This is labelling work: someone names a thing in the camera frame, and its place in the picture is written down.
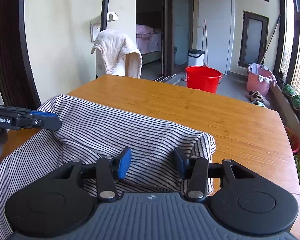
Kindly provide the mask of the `grey striped knit garment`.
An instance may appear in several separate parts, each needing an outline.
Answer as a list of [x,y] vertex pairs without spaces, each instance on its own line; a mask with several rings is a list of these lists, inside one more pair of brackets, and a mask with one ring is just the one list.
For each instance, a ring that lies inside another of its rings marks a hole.
[[211,160],[216,149],[209,133],[68,95],[55,96],[40,109],[57,114],[62,125],[39,131],[0,162],[0,239],[12,233],[4,212],[8,198],[71,160],[91,164],[130,147],[131,165],[117,184],[119,193],[185,193],[188,182],[177,175],[173,150]]

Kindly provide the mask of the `white floor washer vacuum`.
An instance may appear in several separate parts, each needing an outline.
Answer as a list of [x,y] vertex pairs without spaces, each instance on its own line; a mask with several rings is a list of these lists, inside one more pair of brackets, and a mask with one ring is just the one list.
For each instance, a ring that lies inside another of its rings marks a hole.
[[109,0],[102,0],[100,29],[91,54],[96,55],[96,77],[106,74],[125,76],[125,56],[120,59],[119,52],[115,50],[117,36],[114,31],[107,30],[107,13]]

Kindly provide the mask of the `red plastic bucket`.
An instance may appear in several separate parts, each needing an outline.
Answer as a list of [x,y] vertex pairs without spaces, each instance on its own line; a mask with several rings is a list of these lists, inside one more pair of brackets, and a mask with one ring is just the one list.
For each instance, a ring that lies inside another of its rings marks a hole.
[[186,68],[186,87],[216,94],[218,85],[222,82],[222,73],[216,69],[204,66],[189,66]]

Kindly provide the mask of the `slippers on floor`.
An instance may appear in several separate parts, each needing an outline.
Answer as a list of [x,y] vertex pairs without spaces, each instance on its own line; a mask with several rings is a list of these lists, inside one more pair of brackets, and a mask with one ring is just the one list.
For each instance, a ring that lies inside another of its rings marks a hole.
[[248,98],[252,104],[258,105],[261,107],[269,108],[269,101],[258,91],[250,91],[248,94]]

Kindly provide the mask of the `cream towel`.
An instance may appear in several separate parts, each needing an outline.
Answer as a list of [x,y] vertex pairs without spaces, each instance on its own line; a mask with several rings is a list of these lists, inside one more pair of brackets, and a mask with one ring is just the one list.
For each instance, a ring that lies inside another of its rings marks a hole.
[[96,56],[96,76],[117,75],[140,78],[142,55],[131,38],[115,30],[101,31],[91,49]]

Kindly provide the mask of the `red pot with grass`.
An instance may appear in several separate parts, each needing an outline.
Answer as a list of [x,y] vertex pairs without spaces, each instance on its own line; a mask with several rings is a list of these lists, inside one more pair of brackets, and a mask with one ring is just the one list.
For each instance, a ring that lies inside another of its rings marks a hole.
[[286,135],[287,135],[287,137],[288,137],[288,139],[289,139],[289,142],[290,142],[290,146],[291,146],[292,153],[293,153],[294,155],[297,155],[298,152],[299,152],[299,150],[300,150],[300,140],[299,140],[299,138],[293,133],[293,131],[292,131],[290,128],[288,128],[288,127],[286,127],[286,126],[284,126],[284,128],[285,128]]

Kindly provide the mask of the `pink laundry basket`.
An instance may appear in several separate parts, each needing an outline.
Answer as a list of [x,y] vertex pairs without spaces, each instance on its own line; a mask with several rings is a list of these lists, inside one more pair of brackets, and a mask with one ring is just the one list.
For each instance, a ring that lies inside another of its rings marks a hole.
[[265,65],[252,63],[248,66],[247,90],[266,96],[270,88],[276,85],[275,75]]

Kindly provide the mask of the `white pedal trash bin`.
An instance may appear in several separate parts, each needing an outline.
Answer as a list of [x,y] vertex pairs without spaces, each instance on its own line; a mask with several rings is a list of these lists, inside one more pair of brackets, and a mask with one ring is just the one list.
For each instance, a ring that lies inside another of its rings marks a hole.
[[205,51],[198,49],[188,50],[188,66],[203,66]]

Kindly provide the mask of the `green potted plant near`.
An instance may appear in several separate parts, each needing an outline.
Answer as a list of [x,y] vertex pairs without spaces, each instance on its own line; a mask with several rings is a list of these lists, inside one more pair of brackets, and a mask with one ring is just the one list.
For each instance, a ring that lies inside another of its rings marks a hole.
[[295,94],[291,98],[291,105],[292,105],[294,110],[300,111],[300,95],[299,94]]

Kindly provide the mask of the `green potted plant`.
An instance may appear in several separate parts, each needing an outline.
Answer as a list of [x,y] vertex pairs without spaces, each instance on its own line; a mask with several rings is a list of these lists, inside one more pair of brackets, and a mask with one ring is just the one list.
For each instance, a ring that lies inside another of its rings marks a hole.
[[294,90],[294,88],[289,84],[285,84],[282,87],[282,92],[289,98],[294,97],[296,94],[296,91]]
[[300,111],[300,95],[299,94],[295,94],[291,98],[291,105],[292,105],[294,110]]

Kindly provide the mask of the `green potted plant far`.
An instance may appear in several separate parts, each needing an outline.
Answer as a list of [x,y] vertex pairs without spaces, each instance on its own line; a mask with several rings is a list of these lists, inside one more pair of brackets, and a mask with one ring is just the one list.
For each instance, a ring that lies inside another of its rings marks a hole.
[[294,90],[294,88],[289,84],[285,84],[282,87],[282,92],[289,98],[294,97],[296,94],[296,91]]

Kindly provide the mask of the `pink bed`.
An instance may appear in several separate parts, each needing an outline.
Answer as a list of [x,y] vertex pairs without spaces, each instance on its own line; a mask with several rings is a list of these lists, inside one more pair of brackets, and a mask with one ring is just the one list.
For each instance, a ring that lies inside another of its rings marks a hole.
[[152,28],[147,25],[136,25],[137,48],[141,54],[161,51],[162,43],[161,29]]

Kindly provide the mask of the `wall power socket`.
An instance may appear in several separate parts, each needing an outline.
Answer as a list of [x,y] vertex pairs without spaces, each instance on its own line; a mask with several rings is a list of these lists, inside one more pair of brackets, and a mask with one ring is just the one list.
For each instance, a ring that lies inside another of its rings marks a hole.
[[95,42],[98,34],[100,33],[100,23],[90,22],[90,37],[91,42]]

